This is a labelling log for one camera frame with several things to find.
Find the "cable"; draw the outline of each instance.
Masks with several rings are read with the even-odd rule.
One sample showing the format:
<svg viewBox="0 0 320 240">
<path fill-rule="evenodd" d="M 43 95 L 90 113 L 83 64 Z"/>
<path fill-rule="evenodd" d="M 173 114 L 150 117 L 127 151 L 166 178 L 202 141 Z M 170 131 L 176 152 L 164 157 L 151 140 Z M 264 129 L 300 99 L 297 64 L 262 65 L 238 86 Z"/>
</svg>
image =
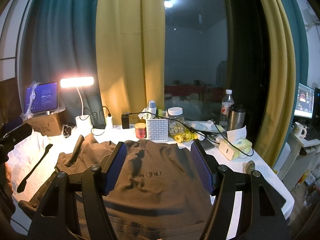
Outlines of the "cable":
<svg viewBox="0 0 320 240">
<path fill-rule="evenodd" d="M 189 126 L 185 125 L 183 122 L 181 122 L 181 121 L 179 121 L 179 120 L 177 120 L 177 119 L 162 117 L 162 116 L 159 116 L 159 115 L 150 113 L 150 112 L 126 113 L 126 114 L 129 114 L 129 115 L 130 115 L 130 114 L 152 114 L 152 115 L 154 115 L 154 116 L 156 116 L 156 117 L 158 117 L 158 118 L 164 118 L 164 119 L 172 120 L 172 121 L 175 121 L 175 122 L 179 122 L 179 123 L 181 123 L 184 127 L 186 127 L 187 129 L 189 129 L 190 132 L 198 133 L 198 134 L 202 133 L 202 134 L 204 135 L 204 137 L 206 137 L 207 139 L 208 139 L 208 136 L 209 136 L 209 135 L 215 134 L 215 133 L 213 133 L 213 132 L 207 132 L 207 131 L 201 131 L 201 130 L 194 129 L 193 127 L 189 127 Z M 244 153 L 242 150 L 240 150 L 239 148 L 237 148 L 236 146 L 234 146 L 232 143 L 230 143 L 227 138 L 225 138 L 225 136 L 222 134 L 222 132 L 220 132 L 220 130 L 218 129 L 218 127 L 217 127 L 217 125 L 216 125 L 216 123 L 215 123 L 214 121 L 213 121 L 213 124 L 215 125 L 215 127 L 217 128 L 217 130 L 218 130 L 218 132 L 221 134 L 221 136 L 222 136 L 232 147 L 236 148 L 238 151 L 240 151 L 241 153 L 243 153 L 244 155 L 246 155 L 246 156 L 248 156 L 248 157 L 253 156 L 254 151 L 253 151 L 252 148 L 251 148 L 251 149 L 252 149 L 252 154 L 251 154 L 251 155 L 248 155 L 248 154 Z"/>
<path fill-rule="evenodd" d="M 184 124 L 183 122 L 181 122 L 180 120 L 172 119 L 172 118 L 168 118 L 168 117 L 162 117 L 162 116 L 159 116 L 159 115 L 157 115 L 157 114 L 150 113 L 150 112 L 126 113 L 126 114 L 128 114 L 128 115 L 131 115 L 131 114 L 152 114 L 152 115 L 154 115 L 154 116 L 157 117 L 157 118 L 162 118 L 162 119 L 167 119 L 167 120 L 172 120 L 172 121 L 175 121 L 175 122 L 179 122 L 179 123 L 181 123 L 185 128 L 187 128 L 188 130 L 190 130 L 191 133 L 200 134 L 201 136 L 204 136 L 204 137 L 207 138 L 207 139 L 208 139 L 208 137 L 209 137 L 210 135 L 213 134 L 212 132 L 201 131 L 201 130 L 197 130 L 197 129 L 193 128 L 193 127 L 189 127 L 189 126 L 187 126 L 186 124 Z"/>
<path fill-rule="evenodd" d="M 13 218 L 11 218 L 11 220 L 13 222 L 15 222 L 16 224 L 18 224 L 19 226 L 21 226 L 24 230 L 26 230 L 27 232 L 29 232 L 29 230 L 27 230 L 22 224 L 20 224 L 19 222 L 17 222 L 16 220 L 14 220 Z"/>
<path fill-rule="evenodd" d="M 91 133 L 92 133 L 94 136 L 100 136 L 100 135 L 104 134 L 104 132 L 105 132 L 105 130 L 104 130 L 101 134 L 94 134 L 94 133 L 92 132 L 92 130 L 93 130 L 93 127 L 91 128 Z"/>
<path fill-rule="evenodd" d="M 103 123 L 103 121 L 102 121 L 102 118 L 101 118 L 101 110 L 103 109 L 103 108 L 106 108 L 107 110 L 108 110 L 108 116 L 110 117 L 111 116 L 111 114 L 110 114 L 110 111 L 109 111 L 109 108 L 107 108 L 106 106 L 102 106 L 101 108 L 100 108 L 100 110 L 99 110 L 99 117 L 100 117 L 100 121 Z"/>
<path fill-rule="evenodd" d="M 243 153 L 244 155 L 247 155 L 248 157 L 253 156 L 254 151 L 253 151 L 252 147 L 251 147 L 251 150 L 252 150 L 252 154 L 251 154 L 251 155 L 248 155 L 248 154 L 244 153 L 244 152 L 241 151 L 239 148 L 237 148 L 237 147 L 234 146 L 232 143 L 230 143 L 227 138 L 225 138 L 225 136 L 222 134 L 222 132 L 220 132 L 220 130 L 218 129 L 218 127 L 217 127 L 217 125 L 216 125 L 215 122 L 213 122 L 213 124 L 216 126 L 216 128 L 217 128 L 217 130 L 219 131 L 219 133 L 221 134 L 221 136 L 222 136 L 232 147 L 236 148 L 238 151 L 240 151 L 240 152 Z"/>
<path fill-rule="evenodd" d="M 81 119 L 81 115 L 79 115 L 79 119 L 80 119 L 81 121 L 87 120 L 87 119 L 90 117 L 91 114 L 89 114 L 85 119 Z"/>
</svg>

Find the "stainless steel thermos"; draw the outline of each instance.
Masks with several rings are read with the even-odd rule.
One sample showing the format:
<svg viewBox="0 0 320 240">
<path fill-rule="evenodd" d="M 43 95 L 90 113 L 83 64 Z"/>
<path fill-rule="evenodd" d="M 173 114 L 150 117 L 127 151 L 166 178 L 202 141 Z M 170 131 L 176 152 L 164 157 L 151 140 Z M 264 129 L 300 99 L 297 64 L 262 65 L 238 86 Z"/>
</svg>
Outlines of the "stainless steel thermos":
<svg viewBox="0 0 320 240">
<path fill-rule="evenodd" d="M 228 114 L 227 130 L 235 130 L 243 127 L 245 117 L 245 109 L 242 104 L 231 105 Z"/>
</svg>

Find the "plastic wrap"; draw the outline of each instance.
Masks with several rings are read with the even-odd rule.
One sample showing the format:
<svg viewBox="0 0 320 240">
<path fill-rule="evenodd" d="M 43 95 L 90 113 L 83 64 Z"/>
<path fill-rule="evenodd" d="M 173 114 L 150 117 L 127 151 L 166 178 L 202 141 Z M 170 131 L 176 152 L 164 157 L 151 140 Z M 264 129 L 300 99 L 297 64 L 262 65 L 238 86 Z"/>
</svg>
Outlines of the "plastic wrap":
<svg viewBox="0 0 320 240">
<path fill-rule="evenodd" d="M 60 113 L 62 111 L 64 111 L 66 109 L 66 106 L 65 104 L 63 103 L 62 99 L 60 98 L 60 95 L 58 94 L 58 108 L 55 109 L 55 110 L 50 110 L 50 111 L 44 111 L 44 112 L 39 112 L 39 113 L 32 113 L 31 112 L 31 106 L 32 106 L 32 103 L 33 103 L 33 100 L 35 99 L 35 90 L 36 90 L 36 87 L 40 85 L 39 82 L 31 82 L 31 84 L 29 85 L 29 87 L 31 87 L 31 94 L 30 94 L 30 97 L 29 97 L 29 106 L 28 106 L 28 109 L 26 111 L 26 113 L 22 113 L 21 114 L 21 117 L 22 119 L 25 121 L 27 119 L 30 119 L 32 117 L 36 117 L 36 116 L 43 116 L 43 115 L 49 115 L 49 114 L 57 114 L 57 113 Z"/>
</svg>

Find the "desk lamp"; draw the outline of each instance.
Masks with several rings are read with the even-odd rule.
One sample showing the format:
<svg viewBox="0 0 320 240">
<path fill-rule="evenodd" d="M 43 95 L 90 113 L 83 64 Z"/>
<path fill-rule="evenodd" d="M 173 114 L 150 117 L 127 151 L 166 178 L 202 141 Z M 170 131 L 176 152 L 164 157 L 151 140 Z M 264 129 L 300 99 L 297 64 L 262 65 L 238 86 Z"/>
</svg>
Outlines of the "desk lamp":
<svg viewBox="0 0 320 240">
<path fill-rule="evenodd" d="M 81 99 L 82 110 L 81 110 L 81 116 L 76 117 L 76 125 L 77 125 L 77 130 L 83 136 L 86 136 L 91 132 L 92 123 L 91 123 L 90 116 L 87 114 L 86 115 L 83 114 L 83 100 L 79 91 L 79 87 L 92 86 L 93 82 L 94 82 L 93 77 L 63 78 L 60 80 L 60 86 L 62 88 L 71 88 L 71 87 L 77 88 L 78 94 Z"/>
</svg>

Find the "power adapter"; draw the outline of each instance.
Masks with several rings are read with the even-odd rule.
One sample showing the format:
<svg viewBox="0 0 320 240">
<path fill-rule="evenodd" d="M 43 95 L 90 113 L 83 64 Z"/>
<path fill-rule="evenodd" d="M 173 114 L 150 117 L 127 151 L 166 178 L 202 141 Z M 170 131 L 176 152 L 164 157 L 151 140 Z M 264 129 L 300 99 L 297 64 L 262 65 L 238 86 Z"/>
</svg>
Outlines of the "power adapter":
<svg viewBox="0 0 320 240">
<path fill-rule="evenodd" d="M 121 123 L 122 123 L 122 129 L 129 129 L 130 128 L 129 115 L 122 114 L 121 115 Z"/>
<path fill-rule="evenodd" d="M 108 129 L 108 130 L 111 130 L 111 129 L 113 129 L 113 121 L 112 121 L 112 115 L 109 115 L 108 114 L 108 116 L 107 116 L 107 118 L 106 118 L 106 129 Z"/>
</svg>

